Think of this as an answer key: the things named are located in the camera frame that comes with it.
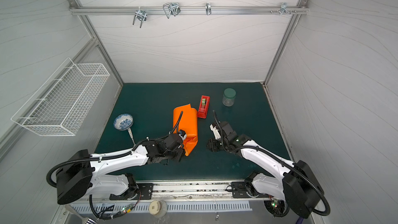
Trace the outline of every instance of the metal hook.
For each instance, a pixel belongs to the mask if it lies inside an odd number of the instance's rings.
[[[177,2],[168,2],[168,3],[164,4],[163,10],[164,10],[164,13],[166,13],[167,18],[170,18],[172,13],[173,13],[173,16],[177,16],[178,13],[181,12],[180,6],[178,5]]]
[[[287,4],[285,2],[282,3],[281,9],[278,11],[280,15],[282,15],[283,13],[290,14],[290,11],[286,10],[286,6],[287,6]]]
[[[145,11],[142,11],[140,7],[138,8],[138,11],[135,12],[134,19],[132,20],[133,25],[136,19],[141,21],[140,28],[142,27],[142,23],[147,20],[147,14],[145,13]]]
[[[209,2],[207,2],[206,4],[205,4],[205,7],[206,7],[206,15],[210,15],[211,14],[211,5],[210,5],[210,3]]]

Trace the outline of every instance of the metal base plate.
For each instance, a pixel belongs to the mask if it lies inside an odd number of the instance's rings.
[[[153,183],[137,183],[137,185],[141,191],[140,200],[150,200],[152,198]]]
[[[259,194],[256,197],[248,195],[245,182],[231,182],[232,185],[232,197],[233,198],[268,198],[267,194]]]

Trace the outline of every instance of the metal vent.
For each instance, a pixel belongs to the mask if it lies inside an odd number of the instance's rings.
[[[129,203],[102,203],[95,206],[97,212],[115,205],[113,213],[120,211]],[[150,202],[140,202],[131,210],[131,213],[148,213]],[[80,214],[91,214],[88,203],[73,203],[72,207]],[[249,201],[194,201],[194,202],[167,202],[167,212],[235,212],[252,211]]]

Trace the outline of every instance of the red tape dispenser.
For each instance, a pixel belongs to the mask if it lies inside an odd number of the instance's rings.
[[[198,118],[206,118],[209,109],[210,97],[202,95],[199,105]]]

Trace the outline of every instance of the glass jar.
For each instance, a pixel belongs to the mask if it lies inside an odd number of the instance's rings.
[[[236,91],[233,90],[232,88],[227,88],[226,90],[224,90],[222,103],[227,107],[232,106],[235,102],[235,96],[236,96]]]

